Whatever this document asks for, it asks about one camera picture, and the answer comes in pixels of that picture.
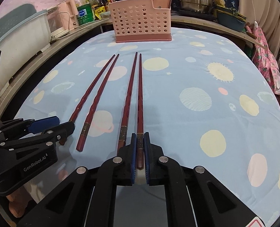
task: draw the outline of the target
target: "red and white sticker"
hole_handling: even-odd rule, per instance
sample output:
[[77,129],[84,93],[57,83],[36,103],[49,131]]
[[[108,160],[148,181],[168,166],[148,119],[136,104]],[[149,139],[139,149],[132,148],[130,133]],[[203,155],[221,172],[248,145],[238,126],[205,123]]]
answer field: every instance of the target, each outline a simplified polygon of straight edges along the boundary
[[255,217],[246,227],[265,227],[259,217]]

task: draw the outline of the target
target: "pink plastic utensil holder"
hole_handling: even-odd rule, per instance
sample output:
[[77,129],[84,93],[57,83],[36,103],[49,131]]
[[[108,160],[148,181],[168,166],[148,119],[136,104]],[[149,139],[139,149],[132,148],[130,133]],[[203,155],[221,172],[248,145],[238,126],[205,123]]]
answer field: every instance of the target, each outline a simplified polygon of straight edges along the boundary
[[169,0],[123,0],[109,4],[116,43],[171,41]]

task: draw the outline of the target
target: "light blue tablecloth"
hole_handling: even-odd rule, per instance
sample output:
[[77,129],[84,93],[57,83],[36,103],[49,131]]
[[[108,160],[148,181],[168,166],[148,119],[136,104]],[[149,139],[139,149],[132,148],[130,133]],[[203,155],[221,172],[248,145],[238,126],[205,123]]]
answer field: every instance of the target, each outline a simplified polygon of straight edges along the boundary
[[[76,143],[103,78],[84,104],[74,134],[58,149],[59,161],[34,179],[43,194],[60,182],[60,170],[94,168],[116,155],[137,51],[143,59],[144,131],[151,142],[182,166],[207,168],[270,226],[280,215],[280,107],[254,64],[226,38],[196,30],[172,28],[171,42],[116,44],[114,37],[113,31],[103,33],[79,46],[38,84],[17,114],[68,121],[105,62],[120,54],[83,152],[75,150]],[[137,78],[128,142],[136,132]]]

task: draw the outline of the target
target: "wooden countertop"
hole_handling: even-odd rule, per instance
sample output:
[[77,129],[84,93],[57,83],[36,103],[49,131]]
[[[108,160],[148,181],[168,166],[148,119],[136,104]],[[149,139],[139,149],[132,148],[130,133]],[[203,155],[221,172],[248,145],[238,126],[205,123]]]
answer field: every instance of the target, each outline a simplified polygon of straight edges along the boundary
[[[185,17],[185,16],[172,16],[172,22],[188,24],[193,27],[197,28],[204,28],[209,31],[228,34],[230,36],[240,38],[244,41],[251,42],[253,44],[259,45],[262,48],[265,48],[260,43],[256,42],[255,39],[251,38],[245,33],[237,32],[231,30],[225,26],[219,25],[215,22],[197,19],[192,17]],[[103,25],[110,25],[112,24],[111,19],[102,19],[99,21],[94,21],[82,26],[79,26],[75,30],[70,31],[70,33],[63,38],[59,39],[58,41],[54,42],[47,50],[42,53],[37,54],[34,58],[28,61],[13,77],[12,82],[6,89],[6,91],[0,97],[0,117],[2,116],[3,112],[18,92],[20,87],[29,79],[29,77],[40,67],[44,64],[51,56],[56,54],[59,50],[65,47],[67,44],[71,43],[76,38],[82,36],[83,34],[89,32],[90,30]]]

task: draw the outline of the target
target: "green can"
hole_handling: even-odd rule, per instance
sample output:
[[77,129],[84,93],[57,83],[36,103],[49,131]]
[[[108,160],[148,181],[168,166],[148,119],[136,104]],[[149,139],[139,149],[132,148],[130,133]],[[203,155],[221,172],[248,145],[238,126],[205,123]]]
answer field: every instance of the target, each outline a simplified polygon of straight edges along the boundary
[[79,25],[83,25],[95,20],[93,10],[90,4],[77,7],[79,15],[77,15]]

